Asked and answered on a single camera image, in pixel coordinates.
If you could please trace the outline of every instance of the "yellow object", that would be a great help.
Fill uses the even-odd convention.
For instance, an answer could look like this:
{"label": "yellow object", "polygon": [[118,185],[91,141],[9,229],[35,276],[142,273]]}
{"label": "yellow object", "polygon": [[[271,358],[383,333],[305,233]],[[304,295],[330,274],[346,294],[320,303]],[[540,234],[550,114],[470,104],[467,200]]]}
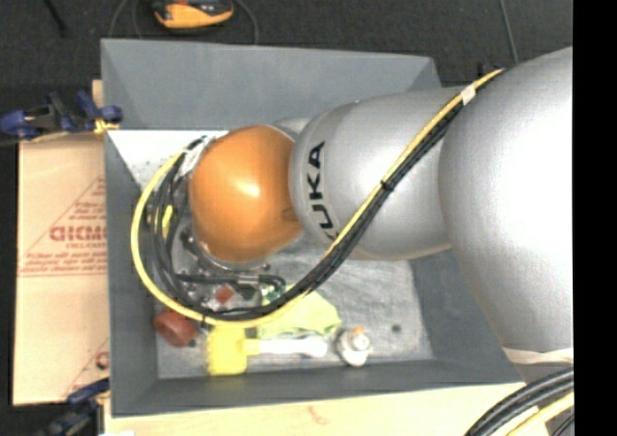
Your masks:
{"label": "yellow object", "polygon": [[[473,88],[475,89],[480,88],[482,85],[489,82],[495,76],[500,74],[501,71],[502,69],[496,70],[494,72],[491,72],[490,74],[483,76],[477,81],[474,81],[472,83]],[[463,101],[463,97],[461,94],[458,94],[454,96],[451,100],[449,100],[446,103],[446,105],[444,105],[442,109],[435,115],[435,117],[418,132],[418,134],[412,140],[412,142],[405,148],[405,150],[401,153],[401,155],[396,159],[396,161],[389,168],[384,178],[389,177],[396,170],[398,170],[398,168],[403,164],[407,155],[411,153],[412,151],[414,151],[419,146],[419,144],[426,138],[426,136],[441,121],[443,121],[443,119],[462,101]],[[133,262],[135,264],[135,269],[137,270],[137,273],[140,279],[142,280],[144,286],[146,286],[148,291],[154,297],[156,297],[160,302],[162,302],[165,306],[181,314],[184,314],[185,316],[190,317],[191,319],[195,319],[196,321],[204,322],[204,323],[211,324],[211,325],[228,324],[228,325],[234,325],[235,327],[238,327],[238,328],[253,328],[255,326],[265,324],[268,321],[272,321],[278,317],[281,317],[285,312],[289,311],[296,304],[298,304],[299,301],[301,301],[304,297],[306,297],[310,293],[310,290],[306,290],[304,292],[299,293],[296,297],[289,300],[288,302],[280,306],[278,309],[276,309],[272,313],[269,313],[262,317],[259,317],[256,319],[250,319],[250,320],[242,320],[242,321],[233,321],[233,320],[227,321],[227,320],[214,319],[212,317],[208,317],[207,315],[197,313],[193,311],[192,309],[189,309],[185,306],[182,306],[181,304],[177,303],[171,297],[168,297],[160,288],[158,288],[158,286],[149,277],[148,272],[146,271],[146,268],[144,267],[144,262],[142,261],[142,257],[139,251],[139,247],[140,247],[139,246],[139,228],[140,228],[142,215],[144,214],[144,211],[146,209],[146,202],[148,201],[148,198],[154,191],[154,188],[159,183],[159,181],[163,179],[165,174],[172,168],[172,166],[174,165],[174,163],[180,157],[181,154],[183,154],[183,151],[172,156],[154,174],[154,177],[150,180],[150,182],[147,184],[146,188],[142,192],[142,196],[137,202],[135,206],[135,212],[133,213],[133,221],[131,224],[131,253],[133,256]],[[336,245],[338,245],[340,241],[349,233],[353,225],[362,217],[367,206],[375,199],[377,194],[380,192],[381,188],[382,188],[382,185],[380,183],[366,197],[366,199],[364,200],[364,203],[362,203],[360,208],[358,208],[354,216],[347,223],[347,225],[341,230],[338,237],[332,243],[330,248],[326,251],[324,258],[327,257],[333,251]]]}
{"label": "yellow object", "polygon": [[336,308],[314,292],[286,314],[257,327],[257,336],[271,339],[281,335],[293,336],[313,332],[322,337],[330,335],[341,320]]}
{"label": "yellow object", "polygon": [[208,374],[224,376],[247,370],[247,359],[259,353],[259,341],[247,339],[244,328],[217,326],[206,341]]}
{"label": "yellow object", "polygon": [[547,405],[543,409],[539,410],[532,416],[525,419],[514,429],[508,432],[507,436],[524,436],[530,429],[541,423],[546,423],[551,419],[557,417],[559,414],[573,407],[575,404],[575,391],[572,390],[567,394],[558,398],[552,404]]}
{"label": "yellow object", "polygon": [[165,6],[165,11],[169,13],[170,18],[166,19],[161,13],[154,12],[156,20],[166,28],[182,30],[211,26],[226,21],[233,15],[233,6],[225,13],[212,15],[190,6],[188,2],[175,2]]}

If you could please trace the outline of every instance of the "gray bin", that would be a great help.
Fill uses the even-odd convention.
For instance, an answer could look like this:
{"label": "gray bin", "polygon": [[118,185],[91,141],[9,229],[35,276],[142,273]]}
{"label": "gray bin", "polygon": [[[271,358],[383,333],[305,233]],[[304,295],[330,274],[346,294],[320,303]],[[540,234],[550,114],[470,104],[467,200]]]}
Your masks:
{"label": "gray bin", "polygon": [[[160,307],[141,284],[131,261],[129,230],[140,195],[140,136],[189,129],[232,129],[283,118],[311,118],[372,96],[439,88],[430,59],[397,54],[215,45],[176,41],[102,42],[103,95],[124,109],[116,138],[106,142],[112,413],[156,414],[204,408],[376,395],[461,384],[519,381],[465,285],[449,251],[401,263],[409,270],[409,298],[417,333],[412,355],[364,368],[320,366],[174,377],[165,369],[151,320]],[[134,143],[127,143],[134,131]],[[151,153],[151,169],[160,156]],[[356,266],[346,263],[348,268]],[[375,273],[391,263],[372,263]],[[345,269],[324,285],[336,291]],[[380,293],[389,293],[384,287]],[[359,308],[364,304],[358,301]],[[374,317],[390,328],[392,318]]]}

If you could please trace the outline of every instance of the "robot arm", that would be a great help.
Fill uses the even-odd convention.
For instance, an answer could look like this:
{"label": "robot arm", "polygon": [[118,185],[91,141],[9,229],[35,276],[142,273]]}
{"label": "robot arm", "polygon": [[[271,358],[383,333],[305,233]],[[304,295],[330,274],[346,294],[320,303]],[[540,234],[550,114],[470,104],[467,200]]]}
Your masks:
{"label": "robot arm", "polygon": [[[247,271],[304,230],[330,246],[330,268],[296,284],[301,298],[348,256],[336,253],[340,237],[375,196],[379,211],[361,212],[370,225],[351,239],[351,258],[414,259],[451,246],[523,378],[569,364],[572,67],[565,49],[462,95],[409,92],[232,131],[205,148],[188,180],[197,246],[222,269]],[[453,97],[456,119],[427,128]],[[416,158],[394,187],[384,174],[416,133]],[[280,313],[290,297],[238,317]]]}

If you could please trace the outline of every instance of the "clamp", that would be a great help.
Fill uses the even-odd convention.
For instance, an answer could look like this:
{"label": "clamp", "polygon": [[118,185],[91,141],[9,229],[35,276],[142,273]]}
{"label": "clamp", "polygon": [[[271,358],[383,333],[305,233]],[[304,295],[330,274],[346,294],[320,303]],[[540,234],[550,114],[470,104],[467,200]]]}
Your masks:
{"label": "clamp", "polygon": [[34,433],[34,436],[76,436],[93,417],[100,416],[101,405],[97,398],[108,392],[109,388],[109,378],[103,378],[72,393],[67,398],[71,409],[54,419],[45,429]]}
{"label": "clamp", "polygon": [[65,105],[60,96],[52,92],[43,105],[1,116],[0,132],[16,141],[31,141],[57,133],[100,133],[118,127],[121,121],[120,107],[109,105],[98,108],[84,90],[77,93],[76,105]]}

